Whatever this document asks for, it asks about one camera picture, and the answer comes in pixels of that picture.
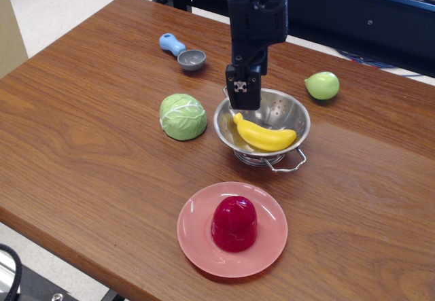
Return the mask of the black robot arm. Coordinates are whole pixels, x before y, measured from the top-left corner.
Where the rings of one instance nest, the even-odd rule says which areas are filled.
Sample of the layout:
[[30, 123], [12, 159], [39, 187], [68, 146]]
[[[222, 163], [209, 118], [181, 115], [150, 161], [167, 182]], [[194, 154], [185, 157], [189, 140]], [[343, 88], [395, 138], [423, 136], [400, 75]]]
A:
[[227, 0], [232, 63], [226, 88], [234, 109], [260, 108], [261, 79], [267, 74], [268, 47], [288, 34], [288, 0]]

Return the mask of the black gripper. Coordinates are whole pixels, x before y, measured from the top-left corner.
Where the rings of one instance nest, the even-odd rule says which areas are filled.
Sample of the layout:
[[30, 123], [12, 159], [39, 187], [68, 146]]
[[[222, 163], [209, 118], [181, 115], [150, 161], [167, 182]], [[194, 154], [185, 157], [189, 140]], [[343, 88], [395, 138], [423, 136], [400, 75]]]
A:
[[288, 0], [227, 0], [232, 65], [226, 89], [233, 109], [257, 110], [261, 76], [268, 71], [268, 47], [288, 34]]

